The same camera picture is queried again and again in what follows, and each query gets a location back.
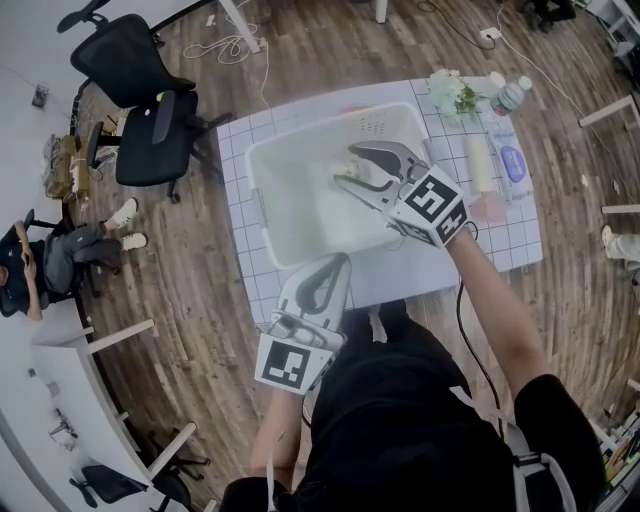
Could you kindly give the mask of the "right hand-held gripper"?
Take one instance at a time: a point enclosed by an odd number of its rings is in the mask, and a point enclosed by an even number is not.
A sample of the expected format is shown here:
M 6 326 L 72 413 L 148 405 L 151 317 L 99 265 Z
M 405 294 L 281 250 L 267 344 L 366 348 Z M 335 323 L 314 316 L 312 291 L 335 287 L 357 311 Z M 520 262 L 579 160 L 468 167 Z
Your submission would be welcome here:
M 398 179 L 408 178 L 415 164 L 415 154 L 394 141 L 358 142 L 349 145 L 348 151 Z M 374 186 L 347 175 L 336 175 L 334 182 L 369 208 L 388 213 L 403 236 L 437 248 L 444 248 L 468 221 L 462 189 L 437 165 L 406 192 L 401 192 L 399 198 L 401 184 L 395 180 Z

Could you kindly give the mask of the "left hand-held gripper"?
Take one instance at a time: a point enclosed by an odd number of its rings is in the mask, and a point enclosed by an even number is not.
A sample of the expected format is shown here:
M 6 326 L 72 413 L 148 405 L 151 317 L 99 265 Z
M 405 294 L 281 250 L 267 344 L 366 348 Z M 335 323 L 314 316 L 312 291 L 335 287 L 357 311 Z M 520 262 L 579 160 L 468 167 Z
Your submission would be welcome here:
M 350 276 L 348 255 L 334 253 L 301 267 L 286 279 L 278 299 L 281 311 L 274 313 L 271 327 L 260 335 L 256 381 L 306 395 L 322 380 L 346 342 L 346 337 L 336 331 L 345 309 Z

